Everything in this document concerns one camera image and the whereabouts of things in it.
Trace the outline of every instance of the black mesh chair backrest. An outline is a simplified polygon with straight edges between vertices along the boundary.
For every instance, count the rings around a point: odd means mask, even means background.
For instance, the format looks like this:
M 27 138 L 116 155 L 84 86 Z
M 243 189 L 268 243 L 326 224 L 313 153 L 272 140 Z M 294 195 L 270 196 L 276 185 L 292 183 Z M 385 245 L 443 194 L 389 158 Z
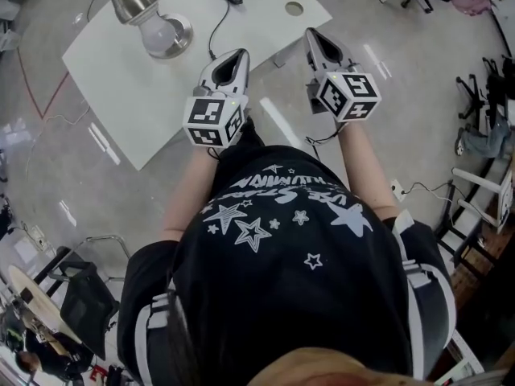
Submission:
M 65 261 L 66 269 L 79 269 L 70 277 L 61 318 L 95 355 L 105 360 L 105 333 L 120 304 L 89 262 Z

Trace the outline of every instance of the round hole in table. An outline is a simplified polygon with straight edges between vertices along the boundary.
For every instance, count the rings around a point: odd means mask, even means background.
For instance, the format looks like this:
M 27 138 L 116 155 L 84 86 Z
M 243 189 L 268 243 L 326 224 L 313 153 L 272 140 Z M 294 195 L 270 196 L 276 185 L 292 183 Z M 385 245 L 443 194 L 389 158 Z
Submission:
M 288 2 L 284 8 L 290 16 L 298 17 L 304 12 L 303 5 L 297 2 Z

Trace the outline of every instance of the light bulb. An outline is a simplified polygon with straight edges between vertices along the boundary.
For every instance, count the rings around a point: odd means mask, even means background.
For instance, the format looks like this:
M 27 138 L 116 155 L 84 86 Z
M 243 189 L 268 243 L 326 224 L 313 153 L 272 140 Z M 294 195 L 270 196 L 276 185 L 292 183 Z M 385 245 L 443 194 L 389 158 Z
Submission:
M 175 41 L 175 28 L 156 13 L 139 25 L 143 46 L 149 52 L 166 51 Z

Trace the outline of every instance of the white cube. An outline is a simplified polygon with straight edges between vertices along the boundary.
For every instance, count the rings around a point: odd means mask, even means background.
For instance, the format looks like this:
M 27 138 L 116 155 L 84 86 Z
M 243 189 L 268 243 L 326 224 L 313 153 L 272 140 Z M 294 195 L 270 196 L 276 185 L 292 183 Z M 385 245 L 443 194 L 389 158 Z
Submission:
M 381 102 L 368 73 L 326 73 L 316 97 L 340 122 L 366 120 Z
M 215 148 L 231 146 L 245 122 L 243 111 L 247 101 L 246 96 L 245 98 L 189 97 L 186 100 L 183 120 L 187 136 L 196 146 Z

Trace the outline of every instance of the red line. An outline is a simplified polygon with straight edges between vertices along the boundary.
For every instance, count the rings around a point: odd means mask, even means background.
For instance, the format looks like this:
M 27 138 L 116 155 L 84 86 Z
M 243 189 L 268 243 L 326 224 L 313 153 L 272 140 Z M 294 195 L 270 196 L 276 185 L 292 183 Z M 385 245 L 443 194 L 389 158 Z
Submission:
M 69 74 L 70 74 L 69 72 L 66 72 L 66 74 L 65 74 L 65 75 L 64 75 L 64 77 L 63 77 L 63 79 L 60 81 L 59 86 L 57 86 L 56 90 L 54 91 L 54 94 L 52 94 L 51 99 L 50 99 L 50 101 L 48 102 L 48 106 L 47 106 L 47 108 L 45 109 L 45 111 L 43 112 L 43 117 L 45 117 L 45 116 L 47 115 L 47 111 L 48 111 L 48 109 L 50 109 L 50 106 L 52 105 L 52 103 L 53 103 L 54 99 L 56 98 L 57 93 L 60 91 L 61 86 L 63 85 L 64 81 L 65 81 L 65 80 L 66 80 L 66 78 L 69 76 Z
M 29 82 L 27 80 L 27 74 L 25 73 L 25 67 L 23 66 L 22 55 L 20 55 L 20 53 L 19 53 L 19 47 L 18 47 L 17 52 L 18 52 L 19 65 L 22 68 L 23 79 L 25 80 L 25 87 L 27 87 L 27 91 L 29 92 L 29 96 L 31 97 L 32 104 L 34 105 L 36 111 L 38 112 L 39 118 L 41 120 L 43 120 L 43 114 L 41 114 L 41 110 L 39 110 L 39 107 L 38 107 L 37 103 L 35 102 L 34 95 L 32 94 L 32 90 L 31 90 L 31 86 L 29 86 Z
M 29 96 L 31 97 L 32 104 L 34 105 L 36 111 L 38 112 L 39 118 L 41 120 L 43 120 L 43 118 L 46 116 L 48 110 L 50 109 L 50 106 L 54 102 L 54 99 L 56 98 L 57 93 L 60 91 L 61 87 L 63 86 L 64 81 L 66 80 L 66 78 L 69 76 L 70 73 L 66 72 L 63 79 L 60 81 L 59 85 L 57 86 L 56 90 L 54 91 L 54 94 L 51 95 L 50 101 L 48 102 L 48 105 L 45 108 L 45 111 L 43 113 L 41 113 L 41 109 L 39 108 L 38 104 L 35 102 L 34 95 L 32 94 L 31 86 L 29 85 L 29 82 L 27 79 L 27 74 L 25 73 L 25 67 L 23 66 L 22 55 L 19 52 L 19 47 L 18 47 L 18 59 L 19 59 L 19 65 L 22 68 L 23 80 L 25 80 L 25 87 L 27 87 L 27 91 L 29 92 Z

